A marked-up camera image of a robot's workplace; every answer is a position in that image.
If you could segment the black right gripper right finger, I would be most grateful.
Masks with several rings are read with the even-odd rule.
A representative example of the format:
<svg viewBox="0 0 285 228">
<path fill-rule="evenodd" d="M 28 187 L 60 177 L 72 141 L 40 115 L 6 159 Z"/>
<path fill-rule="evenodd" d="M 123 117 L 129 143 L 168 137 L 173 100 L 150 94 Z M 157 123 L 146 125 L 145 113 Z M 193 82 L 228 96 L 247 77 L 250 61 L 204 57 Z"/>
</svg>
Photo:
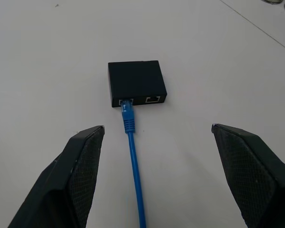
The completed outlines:
<svg viewBox="0 0 285 228">
<path fill-rule="evenodd" d="M 248 228 L 285 228 L 285 164 L 257 135 L 213 124 L 231 193 Z"/>
</svg>

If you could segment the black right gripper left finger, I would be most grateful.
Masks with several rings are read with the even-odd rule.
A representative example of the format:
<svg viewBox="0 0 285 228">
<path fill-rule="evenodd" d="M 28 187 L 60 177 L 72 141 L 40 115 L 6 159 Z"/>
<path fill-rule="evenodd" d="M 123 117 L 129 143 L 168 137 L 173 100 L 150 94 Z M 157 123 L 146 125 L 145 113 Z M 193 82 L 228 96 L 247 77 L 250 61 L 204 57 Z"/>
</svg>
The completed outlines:
<svg viewBox="0 0 285 228">
<path fill-rule="evenodd" d="M 105 128 L 80 131 L 41 172 L 8 228 L 86 228 Z"/>
</svg>

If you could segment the black network coupler box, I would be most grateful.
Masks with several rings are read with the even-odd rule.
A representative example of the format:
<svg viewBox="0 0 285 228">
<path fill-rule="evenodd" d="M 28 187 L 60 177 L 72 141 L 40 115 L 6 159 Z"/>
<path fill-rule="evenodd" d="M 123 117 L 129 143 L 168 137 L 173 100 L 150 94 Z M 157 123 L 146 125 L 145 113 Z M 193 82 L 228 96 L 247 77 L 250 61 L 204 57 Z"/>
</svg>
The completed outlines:
<svg viewBox="0 0 285 228">
<path fill-rule="evenodd" d="M 167 90 L 159 61 L 109 62 L 108 78 L 111 107 L 123 100 L 133 105 L 164 103 Z"/>
</svg>

